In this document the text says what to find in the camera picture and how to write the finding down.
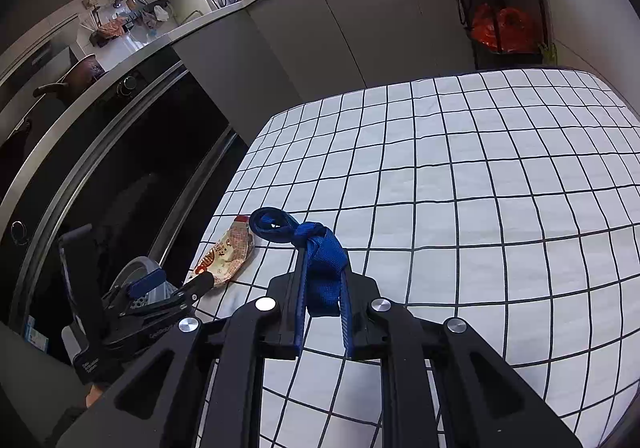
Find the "person's left hand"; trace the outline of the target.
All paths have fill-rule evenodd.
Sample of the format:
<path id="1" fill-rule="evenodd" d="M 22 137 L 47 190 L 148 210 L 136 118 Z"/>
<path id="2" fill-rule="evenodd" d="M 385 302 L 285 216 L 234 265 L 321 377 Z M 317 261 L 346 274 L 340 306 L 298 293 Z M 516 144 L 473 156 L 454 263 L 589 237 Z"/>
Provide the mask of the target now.
<path id="1" fill-rule="evenodd" d="M 85 406 L 90 408 L 101 396 L 103 395 L 103 390 L 101 387 L 97 385 L 93 385 L 90 387 L 89 393 L 85 398 Z"/>

